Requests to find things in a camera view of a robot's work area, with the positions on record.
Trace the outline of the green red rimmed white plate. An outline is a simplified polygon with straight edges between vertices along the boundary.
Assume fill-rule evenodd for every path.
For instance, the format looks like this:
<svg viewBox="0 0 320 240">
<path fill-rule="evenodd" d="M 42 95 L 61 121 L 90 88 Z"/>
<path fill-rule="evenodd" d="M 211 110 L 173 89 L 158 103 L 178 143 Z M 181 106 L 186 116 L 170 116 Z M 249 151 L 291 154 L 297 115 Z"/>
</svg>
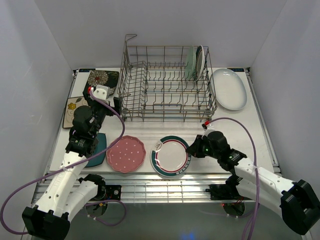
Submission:
<svg viewBox="0 0 320 240">
<path fill-rule="evenodd" d="M 196 50 L 196 63 L 195 63 L 195 77 L 194 80 L 198 81 L 203 73 L 205 65 L 204 47 L 199 45 Z"/>
</svg>

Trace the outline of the green floral plate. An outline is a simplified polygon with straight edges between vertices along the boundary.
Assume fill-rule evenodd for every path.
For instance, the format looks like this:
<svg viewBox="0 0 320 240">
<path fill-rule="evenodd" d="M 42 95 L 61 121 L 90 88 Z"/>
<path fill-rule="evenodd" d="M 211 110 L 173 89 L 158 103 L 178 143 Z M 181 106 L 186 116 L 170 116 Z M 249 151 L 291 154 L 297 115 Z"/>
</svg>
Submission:
<svg viewBox="0 0 320 240">
<path fill-rule="evenodd" d="M 195 71 L 195 64 L 196 64 L 196 51 L 195 51 L 195 47 L 191 45 L 188 50 L 188 54 L 185 61 L 185 69 L 184 69 L 184 77 L 187 81 L 193 78 L 194 71 Z"/>
</svg>

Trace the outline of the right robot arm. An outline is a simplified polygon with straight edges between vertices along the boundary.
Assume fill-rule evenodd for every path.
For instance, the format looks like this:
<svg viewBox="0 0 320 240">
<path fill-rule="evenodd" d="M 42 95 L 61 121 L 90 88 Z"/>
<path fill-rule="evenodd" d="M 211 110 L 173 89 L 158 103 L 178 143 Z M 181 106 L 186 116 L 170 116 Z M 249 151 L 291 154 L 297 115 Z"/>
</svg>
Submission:
<svg viewBox="0 0 320 240">
<path fill-rule="evenodd" d="M 312 186 L 301 179 L 283 178 L 257 167 L 244 153 L 231 148 L 220 131 L 206 130 L 197 135 L 186 152 L 195 158 L 211 157 L 231 176 L 225 182 L 226 194 L 257 200 L 278 214 L 299 235 L 305 235 L 320 219 L 320 200 Z"/>
</svg>

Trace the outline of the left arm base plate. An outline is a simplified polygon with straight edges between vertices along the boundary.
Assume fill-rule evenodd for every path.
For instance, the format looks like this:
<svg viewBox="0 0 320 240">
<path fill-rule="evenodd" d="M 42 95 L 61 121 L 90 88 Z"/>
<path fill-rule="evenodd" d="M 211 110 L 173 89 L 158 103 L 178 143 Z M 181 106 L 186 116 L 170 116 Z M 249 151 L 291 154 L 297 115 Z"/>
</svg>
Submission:
<svg viewBox="0 0 320 240">
<path fill-rule="evenodd" d="M 121 200 L 122 186 L 121 185 L 106 185 L 105 186 L 105 200 Z"/>
</svg>

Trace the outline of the cream floral square plate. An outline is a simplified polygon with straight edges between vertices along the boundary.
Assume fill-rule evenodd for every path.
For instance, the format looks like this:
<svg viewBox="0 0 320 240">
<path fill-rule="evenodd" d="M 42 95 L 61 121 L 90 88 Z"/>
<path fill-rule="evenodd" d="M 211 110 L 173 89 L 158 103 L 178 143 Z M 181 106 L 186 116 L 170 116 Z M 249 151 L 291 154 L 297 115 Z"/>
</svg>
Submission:
<svg viewBox="0 0 320 240">
<path fill-rule="evenodd" d="M 68 98 L 64 108 L 62 128 L 63 129 L 71 128 L 73 126 L 75 110 L 81 106 L 87 106 L 87 105 L 88 103 L 83 96 Z"/>
</svg>

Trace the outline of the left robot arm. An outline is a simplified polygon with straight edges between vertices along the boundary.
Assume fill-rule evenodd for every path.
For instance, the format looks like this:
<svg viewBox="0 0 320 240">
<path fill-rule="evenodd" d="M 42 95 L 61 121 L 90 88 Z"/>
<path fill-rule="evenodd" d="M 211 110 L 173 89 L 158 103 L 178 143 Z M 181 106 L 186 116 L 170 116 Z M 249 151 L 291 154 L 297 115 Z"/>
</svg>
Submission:
<svg viewBox="0 0 320 240">
<path fill-rule="evenodd" d="M 72 219 L 85 204 L 92 198 L 100 200 L 106 195 L 106 187 L 100 184 L 102 178 L 98 176 L 82 179 L 76 191 L 72 188 L 93 158 L 105 117 L 118 114 L 107 103 L 109 95 L 110 88 L 103 85 L 84 89 L 87 105 L 74 111 L 73 126 L 58 173 L 35 205 L 26 207 L 22 213 L 28 234 L 44 240 L 63 240 Z"/>
</svg>

